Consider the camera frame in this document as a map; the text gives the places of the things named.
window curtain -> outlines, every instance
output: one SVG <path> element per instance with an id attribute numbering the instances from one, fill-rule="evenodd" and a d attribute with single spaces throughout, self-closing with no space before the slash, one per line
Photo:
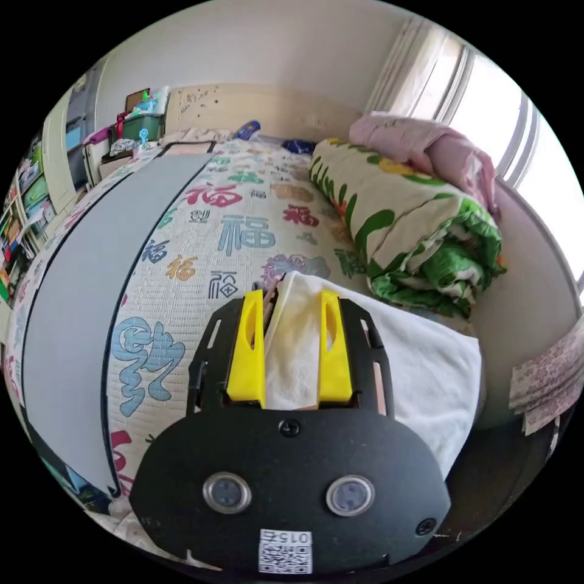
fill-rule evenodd
<path id="1" fill-rule="evenodd" d="M 386 111 L 409 116 L 440 56 L 448 32 L 421 18 L 410 18 L 401 28 L 367 102 L 366 114 Z"/>

qr code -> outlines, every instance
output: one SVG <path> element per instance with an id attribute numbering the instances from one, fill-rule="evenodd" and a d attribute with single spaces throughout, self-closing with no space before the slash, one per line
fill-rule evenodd
<path id="1" fill-rule="evenodd" d="M 262 529 L 258 564 L 264 574 L 311 574 L 311 533 Z"/>

bed sheet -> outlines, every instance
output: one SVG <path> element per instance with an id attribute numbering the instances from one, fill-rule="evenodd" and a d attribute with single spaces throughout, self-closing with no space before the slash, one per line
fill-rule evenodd
<path id="1" fill-rule="evenodd" d="M 89 191 L 81 201 L 67 214 L 55 233 L 45 242 L 40 252 L 35 256 L 30 264 L 30 268 L 19 293 L 15 299 L 12 317 L 9 324 L 9 331 L 6 342 L 6 359 L 4 362 L 5 377 L 10 380 L 9 388 L 18 399 L 21 406 L 24 406 L 21 363 L 23 360 L 24 335 L 26 334 L 27 323 L 29 321 L 30 309 L 35 297 L 35 292 L 43 281 L 47 266 L 51 257 L 57 253 L 60 243 L 67 236 L 69 231 L 77 224 L 79 219 L 98 202 L 104 194 L 112 187 L 123 180 L 126 176 L 141 169 L 156 157 L 162 148 L 155 142 L 149 142 L 138 156 L 130 160 L 124 166 L 116 169 L 106 179 L 98 183 L 95 188 Z"/>
<path id="2" fill-rule="evenodd" d="M 237 139 L 214 153 L 155 226 L 116 316 L 107 408 L 123 495 L 148 444 L 184 417 L 189 364 L 219 306 L 293 270 L 369 293 L 309 156 Z"/>

white wall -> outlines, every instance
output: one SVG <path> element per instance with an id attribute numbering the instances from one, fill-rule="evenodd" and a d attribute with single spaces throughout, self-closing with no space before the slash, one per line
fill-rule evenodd
<path id="1" fill-rule="evenodd" d="M 96 128 L 145 87 L 288 85 L 362 110 L 408 13 L 375 0 L 212 0 L 114 49 Z"/>

white towel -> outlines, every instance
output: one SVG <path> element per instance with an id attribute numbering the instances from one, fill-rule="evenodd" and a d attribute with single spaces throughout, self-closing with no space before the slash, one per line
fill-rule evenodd
<path id="1" fill-rule="evenodd" d="M 426 442 L 446 478 L 475 418 L 481 353 L 477 339 L 436 322 L 315 276 L 286 274 L 265 337 L 267 407 L 316 404 L 323 289 L 370 313 L 388 354 L 395 418 Z"/>

